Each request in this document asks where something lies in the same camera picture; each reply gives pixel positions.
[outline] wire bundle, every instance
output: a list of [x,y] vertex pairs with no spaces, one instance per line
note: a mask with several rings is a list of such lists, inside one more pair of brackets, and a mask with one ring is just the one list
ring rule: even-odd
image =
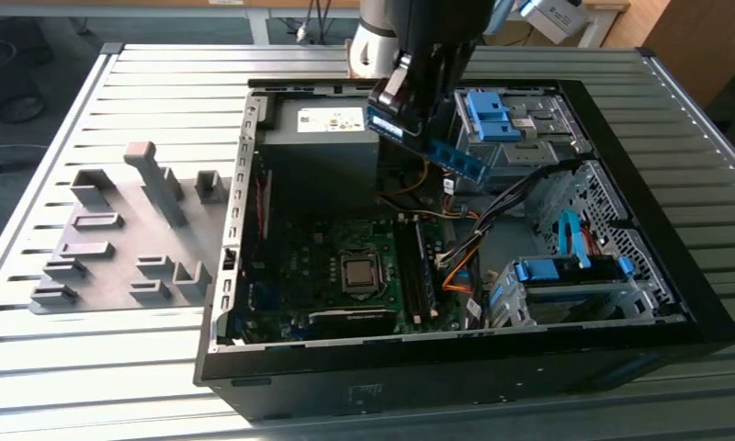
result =
[[493,222],[498,219],[498,217],[523,201],[523,199],[529,196],[529,192],[545,177],[566,170],[575,170],[581,164],[582,160],[575,159],[561,161],[558,164],[546,165],[545,167],[538,168],[526,177],[517,181],[517,183],[510,186],[499,194],[499,196],[495,197],[495,199],[493,199],[487,209],[474,223],[471,235],[466,241],[441,257],[441,264],[446,265],[465,253],[463,257],[455,264],[454,269],[450,271],[449,276],[443,280],[443,289],[450,287],[450,283],[455,278],[458,271],[473,260],[477,250],[479,249],[479,245],[485,240],[485,236],[493,228]]

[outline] floor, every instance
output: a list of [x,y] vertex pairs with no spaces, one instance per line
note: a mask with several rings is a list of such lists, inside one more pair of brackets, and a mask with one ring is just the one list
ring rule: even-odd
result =
[[[31,144],[45,146],[68,112],[89,72],[103,42],[251,44],[248,21],[243,18],[91,18],[89,33],[77,35],[67,18],[40,20],[55,60],[33,69],[33,76],[47,98],[41,117],[20,125],[0,124],[0,145]],[[295,35],[287,23],[271,20],[270,39],[274,43],[295,44]],[[318,32],[316,20],[308,25],[310,34]],[[328,44],[343,44],[356,30],[356,20],[339,19],[327,32]],[[735,79],[708,108],[708,113],[728,129],[735,144]],[[0,148],[5,163],[0,173],[0,232],[23,195],[43,155],[39,147]]]

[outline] blue plastic latch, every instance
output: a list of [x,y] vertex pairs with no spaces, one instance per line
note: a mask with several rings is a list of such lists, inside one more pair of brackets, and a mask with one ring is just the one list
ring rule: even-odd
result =
[[558,280],[559,270],[555,268],[553,259],[526,260],[523,264],[531,273],[531,280]]
[[495,92],[470,92],[469,110],[481,141],[521,141],[523,135],[513,126],[510,107]]
[[618,258],[618,265],[622,268],[623,273],[627,276],[631,276],[635,272],[635,265],[633,264],[633,260],[627,256],[622,255]]
[[519,264],[515,264],[515,272],[518,273],[518,280],[521,282],[529,280],[529,269],[522,262]]
[[499,301],[499,297],[503,294],[503,287],[498,287],[497,290],[493,292],[493,295],[490,296],[490,306],[495,304],[497,301]]

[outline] gray plastic post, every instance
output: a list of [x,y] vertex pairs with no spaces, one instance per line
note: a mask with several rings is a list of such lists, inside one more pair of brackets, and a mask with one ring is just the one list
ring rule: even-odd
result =
[[151,201],[160,208],[167,222],[174,227],[188,223],[186,213],[176,203],[176,195],[167,185],[167,179],[156,163],[156,145],[150,141],[131,142],[124,155],[126,164],[136,167],[144,180]]
[[172,283],[180,289],[186,299],[191,301],[202,300],[207,295],[207,286],[212,283],[212,276],[210,276],[204,263],[199,262],[196,264],[196,272],[191,277],[186,267],[178,262],[174,267]]

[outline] metal table surface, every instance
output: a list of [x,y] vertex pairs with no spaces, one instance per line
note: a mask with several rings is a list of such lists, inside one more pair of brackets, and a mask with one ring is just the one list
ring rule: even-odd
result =
[[[178,177],[228,175],[248,78],[343,77],[346,68],[342,48],[128,45],[100,56],[0,238],[0,439],[735,441],[735,346],[598,395],[251,426],[191,383],[202,309],[29,312],[76,170],[117,170],[126,143],[152,140]],[[657,60],[485,49],[469,75],[585,82],[735,319],[735,152]]]

